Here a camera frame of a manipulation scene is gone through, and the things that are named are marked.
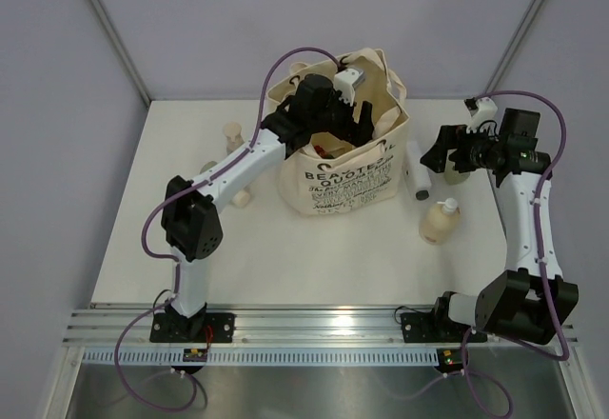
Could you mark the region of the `clear amber soap bottle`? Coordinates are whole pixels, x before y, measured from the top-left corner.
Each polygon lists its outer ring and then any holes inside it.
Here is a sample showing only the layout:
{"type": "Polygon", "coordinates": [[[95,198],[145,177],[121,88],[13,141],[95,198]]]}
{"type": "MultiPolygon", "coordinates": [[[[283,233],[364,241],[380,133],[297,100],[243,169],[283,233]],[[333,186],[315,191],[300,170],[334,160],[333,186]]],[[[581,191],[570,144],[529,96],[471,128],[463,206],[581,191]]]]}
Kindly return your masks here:
{"type": "Polygon", "coordinates": [[[400,114],[395,111],[385,112],[374,126],[372,139],[377,140],[391,131],[399,116],[400,114]]]}

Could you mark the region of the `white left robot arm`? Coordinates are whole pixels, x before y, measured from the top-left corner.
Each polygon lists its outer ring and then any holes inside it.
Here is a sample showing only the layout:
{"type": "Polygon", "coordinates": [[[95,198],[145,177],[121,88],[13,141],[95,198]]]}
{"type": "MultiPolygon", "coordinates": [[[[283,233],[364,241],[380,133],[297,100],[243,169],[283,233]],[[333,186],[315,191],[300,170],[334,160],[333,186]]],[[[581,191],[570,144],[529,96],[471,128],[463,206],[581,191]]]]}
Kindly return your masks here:
{"type": "Polygon", "coordinates": [[[357,68],[340,70],[332,78],[308,74],[277,109],[267,115],[249,143],[219,165],[186,180],[167,185],[161,224],[176,260],[174,291],[153,318],[150,339],[155,343],[206,341],[213,320],[207,316],[209,258],[220,247],[220,213],[236,194],[272,166],[307,145],[316,133],[330,133],[355,147],[372,137],[372,106],[363,102],[361,115],[356,89],[364,80],[357,68]]]}

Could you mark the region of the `green dish soap bottle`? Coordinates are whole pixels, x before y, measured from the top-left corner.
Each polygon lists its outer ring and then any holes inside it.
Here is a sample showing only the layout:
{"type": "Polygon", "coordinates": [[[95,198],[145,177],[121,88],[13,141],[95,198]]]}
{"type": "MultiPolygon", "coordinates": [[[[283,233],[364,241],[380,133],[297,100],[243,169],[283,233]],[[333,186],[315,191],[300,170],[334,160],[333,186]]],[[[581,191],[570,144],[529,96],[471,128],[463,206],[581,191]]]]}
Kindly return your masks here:
{"type": "Polygon", "coordinates": [[[315,152],[324,159],[338,158],[353,150],[350,143],[328,132],[315,133],[311,137],[311,144],[315,152]]]}

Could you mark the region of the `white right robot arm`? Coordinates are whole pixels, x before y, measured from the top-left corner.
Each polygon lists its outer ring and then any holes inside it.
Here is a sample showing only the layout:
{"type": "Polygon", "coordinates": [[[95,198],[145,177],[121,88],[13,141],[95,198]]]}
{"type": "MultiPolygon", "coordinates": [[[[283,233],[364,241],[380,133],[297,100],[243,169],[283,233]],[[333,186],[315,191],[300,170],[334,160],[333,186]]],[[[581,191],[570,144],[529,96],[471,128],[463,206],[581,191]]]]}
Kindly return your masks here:
{"type": "Polygon", "coordinates": [[[505,269],[478,295],[446,292],[431,329],[451,340],[464,329],[536,345],[548,344],[579,301],[564,280],[552,243],[549,217],[552,158],[537,149],[540,114],[507,109],[501,123],[488,98],[465,102],[470,120],[443,125],[420,162],[442,173],[488,170],[496,178],[506,238],[505,269]]]}

